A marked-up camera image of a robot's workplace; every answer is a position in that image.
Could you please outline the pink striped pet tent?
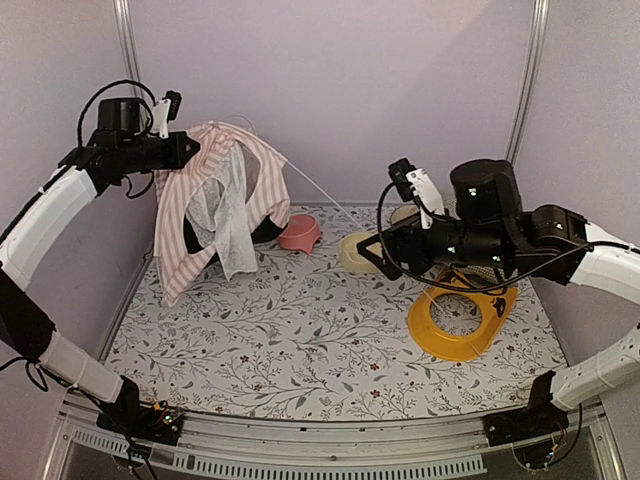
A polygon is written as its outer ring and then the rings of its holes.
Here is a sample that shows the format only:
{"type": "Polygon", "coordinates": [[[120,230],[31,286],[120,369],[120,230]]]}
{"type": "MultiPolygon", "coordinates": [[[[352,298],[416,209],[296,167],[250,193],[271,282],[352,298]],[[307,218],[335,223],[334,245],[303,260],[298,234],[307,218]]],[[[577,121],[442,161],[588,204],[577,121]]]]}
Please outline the pink striped pet tent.
{"type": "Polygon", "coordinates": [[[225,122],[202,123],[187,134],[200,151],[156,181],[154,256],[168,307],[213,258],[227,279],[256,272],[252,234],[264,220],[283,229],[290,219],[287,159],[279,151],[225,122]]]}

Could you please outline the green checkered cushion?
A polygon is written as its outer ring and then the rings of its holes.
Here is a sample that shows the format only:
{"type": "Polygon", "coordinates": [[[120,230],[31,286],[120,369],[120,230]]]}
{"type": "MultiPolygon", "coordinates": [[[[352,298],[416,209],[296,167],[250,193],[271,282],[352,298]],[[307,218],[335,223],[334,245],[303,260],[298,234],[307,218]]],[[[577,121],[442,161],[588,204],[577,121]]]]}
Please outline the green checkered cushion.
{"type": "MultiPolygon", "coordinates": [[[[443,195],[443,206],[446,214],[454,219],[459,218],[455,196],[452,193],[443,195]]],[[[488,267],[453,265],[452,269],[474,288],[489,287],[499,283],[494,270],[488,267]]]]}

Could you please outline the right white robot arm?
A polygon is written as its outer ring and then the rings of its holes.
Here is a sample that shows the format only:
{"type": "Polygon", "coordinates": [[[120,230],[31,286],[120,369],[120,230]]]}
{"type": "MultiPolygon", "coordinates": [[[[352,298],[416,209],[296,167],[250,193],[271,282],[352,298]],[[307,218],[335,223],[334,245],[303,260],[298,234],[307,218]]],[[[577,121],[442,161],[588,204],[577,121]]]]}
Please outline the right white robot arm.
{"type": "Polygon", "coordinates": [[[498,295],[526,278],[566,286],[574,295],[554,311],[564,329],[584,317],[573,334],[584,340],[583,358],[540,375],[528,391],[517,427],[537,436],[556,410],[635,381],[639,374],[639,324],[616,314],[639,310],[639,248],[584,216],[554,204],[524,210],[513,166],[476,159],[450,173],[454,209],[447,210],[427,173],[402,158],[388,168],[388,190],[416,206],[389,227],[376,226],[357,251],[389,279],[409,277],[447,293],[498,295]]]}

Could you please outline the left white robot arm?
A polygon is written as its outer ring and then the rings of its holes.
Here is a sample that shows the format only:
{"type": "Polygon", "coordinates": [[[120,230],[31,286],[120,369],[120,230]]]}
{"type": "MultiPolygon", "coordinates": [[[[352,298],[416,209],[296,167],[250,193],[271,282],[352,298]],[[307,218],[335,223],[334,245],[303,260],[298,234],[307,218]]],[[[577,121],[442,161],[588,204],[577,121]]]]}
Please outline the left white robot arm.
{"type": "Polygon", "coordinates": [[[181,96],[169,91],[151,108],[142,127],[140,98],[100,102],[98,123],[87,144],[74,148],[1,235],[1,341],[71,386],[111,404],[111,419],[128,434],[148,426],[148,412],[125,396],[124,379],[65,338],[26,290],[50,248],[72,220],[110,186],[127,176],[179,170],[200,145],[168,124],[181,96]]]}

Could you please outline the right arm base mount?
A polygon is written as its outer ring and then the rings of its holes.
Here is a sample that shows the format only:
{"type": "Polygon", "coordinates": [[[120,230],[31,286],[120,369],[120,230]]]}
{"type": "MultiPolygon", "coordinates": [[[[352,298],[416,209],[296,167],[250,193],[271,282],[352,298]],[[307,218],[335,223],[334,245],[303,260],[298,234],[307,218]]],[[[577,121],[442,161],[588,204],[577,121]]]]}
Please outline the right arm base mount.
{"type": "Polygon", "coordinates": [[[567,412],[551,403],[554,376],[555,372],[549,371],[534,379],[524,407],[488,414],[482,418],[490,446],[524,441],[569,427],[567,412]]]}

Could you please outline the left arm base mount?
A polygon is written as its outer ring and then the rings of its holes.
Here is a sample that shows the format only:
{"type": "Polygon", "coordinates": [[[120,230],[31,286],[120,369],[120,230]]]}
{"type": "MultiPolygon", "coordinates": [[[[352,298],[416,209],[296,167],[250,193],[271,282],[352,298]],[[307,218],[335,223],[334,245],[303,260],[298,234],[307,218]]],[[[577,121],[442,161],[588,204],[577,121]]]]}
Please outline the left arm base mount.
{"type": "Polygon", "coordinates": [[[96,425],[126,438],[176,446],[184,424],[184,410],[166,400],[145,403],[140,389],[122,376],[122,387],[114,402],[97,401],[100,414],[96,425]]]}

